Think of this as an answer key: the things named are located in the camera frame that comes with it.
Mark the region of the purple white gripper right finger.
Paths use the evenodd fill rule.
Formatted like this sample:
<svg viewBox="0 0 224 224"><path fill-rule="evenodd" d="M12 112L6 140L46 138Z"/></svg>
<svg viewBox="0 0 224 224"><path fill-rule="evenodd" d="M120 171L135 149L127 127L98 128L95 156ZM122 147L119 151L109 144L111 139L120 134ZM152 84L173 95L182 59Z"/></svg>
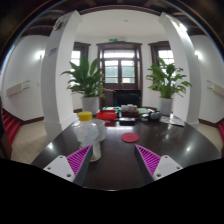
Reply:
<svg viewBox="0 0 224 224"><path fill-rule="evenodd" d="M182 166L170 156L159 156L140 145L135 146L134 154L145 184L152 183L182 169Z"/></svg>

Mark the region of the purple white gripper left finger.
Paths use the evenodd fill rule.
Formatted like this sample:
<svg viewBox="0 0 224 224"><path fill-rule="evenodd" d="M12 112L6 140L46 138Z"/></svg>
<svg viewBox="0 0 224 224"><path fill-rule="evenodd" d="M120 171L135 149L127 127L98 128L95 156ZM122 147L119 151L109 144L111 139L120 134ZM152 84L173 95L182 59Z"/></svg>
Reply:
<svg viewBox="0 0 224 224"><path fill-rule="evenodd" d="M93 147L89 145L68 156L59 155L44 170L81 186L92 155Z"/></svg>

